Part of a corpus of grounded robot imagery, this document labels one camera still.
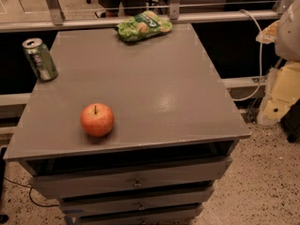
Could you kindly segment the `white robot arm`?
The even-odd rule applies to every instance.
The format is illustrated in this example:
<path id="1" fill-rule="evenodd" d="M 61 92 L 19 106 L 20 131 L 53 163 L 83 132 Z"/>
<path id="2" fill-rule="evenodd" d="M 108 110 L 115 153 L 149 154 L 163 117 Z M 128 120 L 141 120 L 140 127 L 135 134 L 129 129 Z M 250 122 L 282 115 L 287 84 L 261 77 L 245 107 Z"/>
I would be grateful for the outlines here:
<path id="1" fill-rule="evenodd" d="M 300 0 L 294 0 L 280 19 L 264 28 L 256 40 L 275 44 L 281 67 L 271 67 L 267 74 L 264 97 L 257 122 L 273 126 L 300 99 Z"/>

